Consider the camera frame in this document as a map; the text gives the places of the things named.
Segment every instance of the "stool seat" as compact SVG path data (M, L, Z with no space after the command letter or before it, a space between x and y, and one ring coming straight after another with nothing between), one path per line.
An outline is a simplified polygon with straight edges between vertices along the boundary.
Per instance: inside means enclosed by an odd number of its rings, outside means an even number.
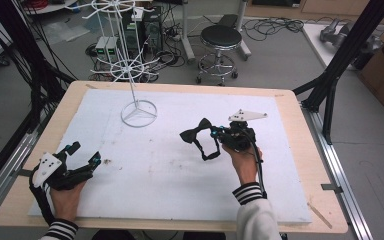
M231 27L213 25L201 32L201 41L214 48L236 48L242 41L242 35Z

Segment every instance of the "black stool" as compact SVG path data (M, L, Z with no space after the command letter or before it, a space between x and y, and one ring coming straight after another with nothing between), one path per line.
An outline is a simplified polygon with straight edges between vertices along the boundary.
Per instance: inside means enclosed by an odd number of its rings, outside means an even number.
M239 47L242 41L241 34L231 27L213 25L202 30L201 41L204 45L214 48L216 52L206 54L199 60L198 67L200 71L196 83L201 83L201 74L203 73L221 77L220 86L224 86L224 76L228 74L231 74L232 78L237 78L238 72L235 62L221 52ZM213 63L210 66L205 66L204 61L208 60L212 60Z

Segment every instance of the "wooden table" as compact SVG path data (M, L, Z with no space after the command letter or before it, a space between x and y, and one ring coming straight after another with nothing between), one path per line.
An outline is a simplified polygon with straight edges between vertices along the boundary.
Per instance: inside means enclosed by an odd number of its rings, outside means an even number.
M71 84L42 136L27 159L24 169L32 170L43 152L56 152L60 140L88 89L128 90L127 83L77 81ZM306 195L312 223L281 224L281 232L345 233L348 230L343 212L333 191L324 191L321 184L330 183L320 155L292 91L232 87L207 87L168 84L138 84L138 91L187 92L274 97L280 112L289 145ZM33 202L28 178L19 176L0 206L0 226L46 226L39 216L28 216ZM235 231L235 222L170 221L149 219L78 218L85 228L123 228L155 230Z

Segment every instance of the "human hand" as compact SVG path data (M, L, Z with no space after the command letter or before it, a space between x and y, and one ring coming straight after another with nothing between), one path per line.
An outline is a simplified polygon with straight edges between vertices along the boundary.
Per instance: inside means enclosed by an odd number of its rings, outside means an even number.
M227 153L229 153L230 157L232 158L232 164L236 170L236 173L238 174L241 185L255 182L255 176L257 175L257 165L252 147L241 152L236 152L224 144L222 147ZM258 154L260 155L260 158L263 157L263 153L261 152L260 148L258 148Z
M80 193L86 181L77 184L73 189L57 191L51 188L51 198L55 208L55 218L74 222L77 216Z

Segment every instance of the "striped sleeve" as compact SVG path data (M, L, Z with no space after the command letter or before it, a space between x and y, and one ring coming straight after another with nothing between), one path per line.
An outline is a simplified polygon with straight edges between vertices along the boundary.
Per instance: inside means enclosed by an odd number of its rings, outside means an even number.
M263 198L263 194L261 193L261 188L258 182L246 183L240 186L235 191L233 191L233 195L241 205L245 205L256 199Z
M55 219L48 229L48 232L40 240L73 240L79 227L64 219Z

